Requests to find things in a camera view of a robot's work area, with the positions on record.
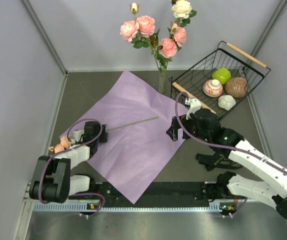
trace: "white flower-shaped object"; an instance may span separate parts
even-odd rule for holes
[[[189,13],[192,11],[192,6],[190,2],[186,0],[178,0],[172,6],[171,10],[173,11],[173,15],[175,18],[189,18]]]
[[[137,14],[139,12],[139,4],[133,2],[130,4],[130,11],[132,14]]]
[[[230,95],[224,95],[218,99],[218,106],[227,111],[232,109],[234,105],[236,105],[236,100]]]

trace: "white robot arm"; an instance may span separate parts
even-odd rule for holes
[[[98,144],[106,143],[106,125],[90,119],[83,130],[73,132],[72,146],[53,156],[40,156],[29,188],[31,199],[45,202],[64,203],[68,196],[92,191],[96,183],[91,175],[74,175],[71,169],[89,160],[98,149]]]
[[[172,140],[178,139],[178,129],[182,128],[184,139],[193,138],[214,150],[213,156],[197,155],[206,167],[205,162],[213,161],[216,165],[224,157],[249,169],[263,181],[253,181],[227,171],[217,178],[218,191],[223,196],[243,196],[266,204],[287,219],[287,169],[258,151],[234,130],[221,127],[217,116],[201,108],[197,99],[186,99],[185,105],[189,107],[188,113],[173,117],[166,132]]]

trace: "clear vase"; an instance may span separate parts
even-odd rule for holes
[[[161,73],[159,75],[159,83],[158,83],[158,92],[160,94],[165,94],[165,79],[166,79],[166,75]]]

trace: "wooden stick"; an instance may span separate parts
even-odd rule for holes
[[[249,55],[248,53],[244,52],[243,50],[241,50],[240,48],[236,47],[235,45],[232,45],[231,43],[227,42],[226,45],[235,50],[236,52],[240,53],[241,55],[244,55],[246,58],[248,58],[249,60],[253,61],[254,63],[262,66],[263,68],[267,67],[267,64],[264,64],[262,61],[259,61],[257,58],[254,58],[253,56]]]
[[[194,95],[192,95],[190,92],[188,92],[186,89],[184,89],[182,86],[180,86],[178,83],[173,82],[172,85],[173,85],[177,90],[179,90],[180,92],[185,92],[185,93],[187,93],[189,98],[198,99],[198,98],[196,98]],[[212,110],[210,107],[208,107],[206,104],[204,104],[204,103],[203,103],[202,101],[200,101],[199,99],[198,99],[198,101],[201,103],[201,107],[202,107],[203,109],[209,109],[209,110],[212,111],[214,114],[216,113],[214,110]]]

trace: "peach flower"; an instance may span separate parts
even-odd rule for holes
[[[183,27],[178,27],[173,34],[173,38],[179,47],[182,47],[187,40],[186,30]]]
[[[71,144],[70,144],[70,142],[69,142],[69,140],[68,140],[68,137],[65,135],[65,136],[62,136],[61,138],[60,138],[60,144],[61,144],[61,146],[63,146],[65,149],[68,149],[68,148],[70,148],[70,146],[71,146]]]
[[[133,38],[138,33],[138,29],[139,29],[138,22],[125,21],[124,24],[120,27],[120,35],[124,40],[131,43]]]
[[[175,32],[178,28],[178,24],[177,23],[174,23],[171,27],[171,31]]]
[[[54,153],[56,154],[56,153],[60,153],[60,152],[62,152],[62,151],[64,151],[65,150],[65,148],[62,146],[62,145],[60,145],[60,144],[57,144],[55,147],[54,147]]]
[[[159,50],[159,53],[167,59],[173,57],[178,50],[175,42],[170,38],[162,39],[160,46],[162,46],[162,49]]]
[[[155,20],[150,16],[141,16],[137,18],[139,31],[144,38],[148,38],[155,32]]]

